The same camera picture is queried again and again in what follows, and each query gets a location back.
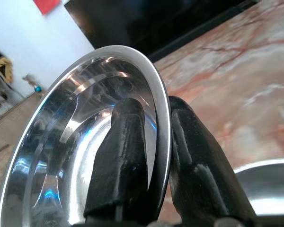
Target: pink marble surface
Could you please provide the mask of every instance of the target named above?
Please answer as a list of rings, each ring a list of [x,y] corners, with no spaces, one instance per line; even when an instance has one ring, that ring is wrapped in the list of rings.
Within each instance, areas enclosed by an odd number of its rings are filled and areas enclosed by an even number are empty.
[[[284,0],[262,0],[155,66],[233,167],[284,157]],[[160,218],[180,220],[170,192]]]

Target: metal bowl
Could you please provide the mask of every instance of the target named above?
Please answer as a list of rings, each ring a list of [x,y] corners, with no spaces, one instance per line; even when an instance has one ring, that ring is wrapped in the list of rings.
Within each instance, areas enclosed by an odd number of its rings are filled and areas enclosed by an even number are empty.
[[[37,107],[1,184],[0,227],[84,221],[95,153],[110,128],[115,103],[127,97],[140,101],[145,111],[150,218],[156,218],[169,175],[168,95],[144,55],[108,46],[71,65]]]
[[[247,164],[235,173],[258,216],[284,215],[284,158]]]

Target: black television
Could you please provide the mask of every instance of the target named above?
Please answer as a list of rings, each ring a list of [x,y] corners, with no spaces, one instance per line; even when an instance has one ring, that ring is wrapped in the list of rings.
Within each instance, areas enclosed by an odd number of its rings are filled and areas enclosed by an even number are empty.
[[[157,61],[255,3],[256,0],[70,0],[65,7],[95,48],[126,45]]]

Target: wooden floor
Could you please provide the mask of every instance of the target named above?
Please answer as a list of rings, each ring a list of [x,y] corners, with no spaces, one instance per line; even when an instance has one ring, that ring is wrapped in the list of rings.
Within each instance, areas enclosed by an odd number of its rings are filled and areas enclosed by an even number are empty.
[[[0,120],[0,183],[13,147],[35,110],[40,97],[33,94]]]

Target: white wall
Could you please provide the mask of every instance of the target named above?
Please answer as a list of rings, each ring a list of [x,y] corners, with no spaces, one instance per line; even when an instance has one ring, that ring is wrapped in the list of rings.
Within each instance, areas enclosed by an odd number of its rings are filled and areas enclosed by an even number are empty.
[[[92,50],[63,4],[42,16],[33,0],[0,0],[0,52],[12,60],[12,86],[22,95],[33,93],[22,79],[26,74],[48,88]]]

